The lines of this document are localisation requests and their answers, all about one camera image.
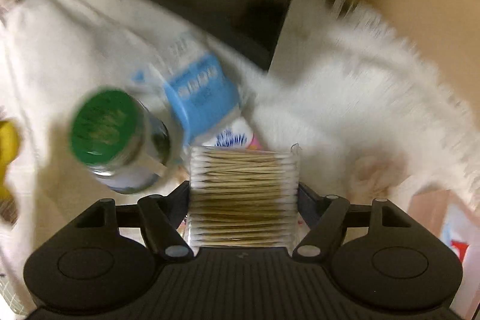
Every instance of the white cloth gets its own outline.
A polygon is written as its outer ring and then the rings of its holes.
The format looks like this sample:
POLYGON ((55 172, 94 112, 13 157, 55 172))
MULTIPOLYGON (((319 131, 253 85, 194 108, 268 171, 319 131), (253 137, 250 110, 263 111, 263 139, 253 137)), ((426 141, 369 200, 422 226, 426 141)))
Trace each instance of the white cloth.
MULTIPOLYGON (((189 26, 148 0, 23 0, 7 15, 0 104, 19 121, 23 144, 8 174, 20 217, 0 240, 28 307, 22 269, 36 247, 99 198, 131 203, 145 195, 117 195, 75 161, 68 146, 75 109, 98 86, 124 86, 136 62, 156 60, 189 26)), ((268 74, 209 43, 251 93, 245 117, 261 143, 276 151, 299 143, 301 180, 318 193, 355 192, 348 189, 355 162, 378 154, 404 162, 395 181, 378 175, 403 209, 431 183, 477 205, 479 138, 471 115, 373 10, 360 5, 338 18, 325 0, 293 0, 268 74)), ((171 179, 149 193, 176 185, 171 179)))

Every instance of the cotton swab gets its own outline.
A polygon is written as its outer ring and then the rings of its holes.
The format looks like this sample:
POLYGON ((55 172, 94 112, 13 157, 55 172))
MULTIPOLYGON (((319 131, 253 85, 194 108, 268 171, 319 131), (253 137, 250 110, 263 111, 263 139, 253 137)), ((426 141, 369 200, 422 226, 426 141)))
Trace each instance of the cotton swab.
POLYGON ((292 248, 298 164, 293 153, 194 147, 187 241, 292 248))

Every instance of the blue package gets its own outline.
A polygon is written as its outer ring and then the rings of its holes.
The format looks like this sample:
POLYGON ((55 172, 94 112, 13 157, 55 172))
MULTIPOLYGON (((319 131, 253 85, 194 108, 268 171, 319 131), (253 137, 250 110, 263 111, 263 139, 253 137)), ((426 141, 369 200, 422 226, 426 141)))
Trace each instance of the blue package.
POLYGON ((223 74, 215 55, 209 52, 191 63, 164 86, 172 111, 190 144, 239 105, 237 87, 223 74))

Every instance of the blue label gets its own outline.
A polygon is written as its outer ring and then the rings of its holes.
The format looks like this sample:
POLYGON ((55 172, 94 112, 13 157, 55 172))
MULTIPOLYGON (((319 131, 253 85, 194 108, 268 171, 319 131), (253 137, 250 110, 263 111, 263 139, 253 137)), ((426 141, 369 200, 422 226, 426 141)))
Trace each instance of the blue label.
POLYGON ((217 135, 216 147, 243 147, 247 143, 247 135, 245 133, 233 133, 230 128, 225 129, 217 135))
POLYGON ((184 143, 213 128, 239 104, 236 86, 211 53, 169 80, 165 93, 185 132, 184 143))

